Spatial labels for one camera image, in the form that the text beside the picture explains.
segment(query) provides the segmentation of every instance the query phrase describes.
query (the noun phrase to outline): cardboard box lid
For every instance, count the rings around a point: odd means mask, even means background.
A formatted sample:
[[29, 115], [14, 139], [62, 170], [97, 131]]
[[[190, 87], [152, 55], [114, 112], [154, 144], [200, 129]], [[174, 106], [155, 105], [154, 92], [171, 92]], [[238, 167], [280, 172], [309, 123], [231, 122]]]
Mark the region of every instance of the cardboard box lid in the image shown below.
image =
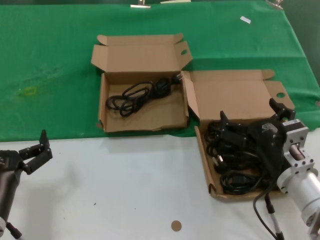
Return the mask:
[[282, 83], [268, 81], [274, 75], [271, 69], [183, 72], [188, 104], [200, 120], [220, 120], [220, 111], [231, 121], [269, 118], [270, 98], [293, 109]]
[[175, 72], [191, 60], [183, 34], [104, 36], [94, 45], [91, 63], [105, 72]]

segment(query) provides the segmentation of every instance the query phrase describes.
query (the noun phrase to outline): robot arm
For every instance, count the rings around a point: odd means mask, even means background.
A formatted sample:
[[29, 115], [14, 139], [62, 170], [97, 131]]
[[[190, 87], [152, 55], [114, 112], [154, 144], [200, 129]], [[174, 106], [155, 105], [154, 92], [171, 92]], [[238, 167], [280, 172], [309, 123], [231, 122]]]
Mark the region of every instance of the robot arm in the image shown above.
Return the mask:
[[52, 159], [47, 133], [42, 130], [39, 144], [23, 150], [0, 150], [0, 238], [6, 227], [15, 239], [21, 239], [21, 233], [9, 222], [8, 217], [14, 201], [16, 189], [20, 183], [21, 173], [32, 174]]
[[315, 162], [305, 150], [309, 129], [282, 103], [270, 99], [269, 105], [275, 114], [250, 124], [248, 133], [279, 189], [300, 209], [310, 239], [320, 240], [320, 182]]
[[285, 131], [283, 154], [290, 167], [277, 179], [281, 191], [288, 194], [301, 211], [309, 227], [311, 240], [318, 240], [320, 229], [320, 182], [315, 162], [305, 150], [309, 129], [298, 119], [282, 123]]

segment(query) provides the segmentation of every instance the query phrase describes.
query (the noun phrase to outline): white label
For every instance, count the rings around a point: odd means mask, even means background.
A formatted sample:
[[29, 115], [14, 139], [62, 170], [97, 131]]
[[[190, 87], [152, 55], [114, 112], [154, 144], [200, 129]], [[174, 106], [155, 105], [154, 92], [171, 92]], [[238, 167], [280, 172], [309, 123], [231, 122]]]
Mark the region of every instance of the white label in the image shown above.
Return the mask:
[[299, 119], [293, 119], [293, 120], [291, 120], [291, 121], [285, 121], [285, 122], [283, 122], [282, 124], [283, 124], [283, 126], [288, 126], [288, 125], [296, 124], [296, 123], [299, 123], [299, 122], [300, 122]]
[[246, 18], [245, 16], [240, 17], [240, 19], [244, 22], [246, 22], [247, 24], [251, 23], [251, 20], [249, 18]]

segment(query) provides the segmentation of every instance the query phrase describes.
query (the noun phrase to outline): box hole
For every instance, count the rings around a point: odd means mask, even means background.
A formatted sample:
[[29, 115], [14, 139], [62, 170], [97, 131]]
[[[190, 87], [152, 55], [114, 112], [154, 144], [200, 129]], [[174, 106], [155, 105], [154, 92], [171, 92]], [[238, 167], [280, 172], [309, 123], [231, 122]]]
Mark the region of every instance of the box hole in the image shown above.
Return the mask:
[[284, 94], [283, 92], [279, 92], [276, 94], [276, 96], [280, 99], [284, 98], [286, 96], [286, 94]]

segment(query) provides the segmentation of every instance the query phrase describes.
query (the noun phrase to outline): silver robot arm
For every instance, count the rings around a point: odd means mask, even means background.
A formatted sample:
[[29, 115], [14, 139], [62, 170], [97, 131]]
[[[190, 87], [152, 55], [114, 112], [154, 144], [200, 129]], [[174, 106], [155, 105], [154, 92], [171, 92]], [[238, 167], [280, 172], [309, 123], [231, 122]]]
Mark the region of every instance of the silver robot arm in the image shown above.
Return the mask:
[[288, 129], [283, 154], [291, 167], [279, 176], [277, 185], [300, 209], [310, 239], [320, 240], [320, 182], [315, 161], [305, 150], [309, 129], [298, 119], [282, 124]]

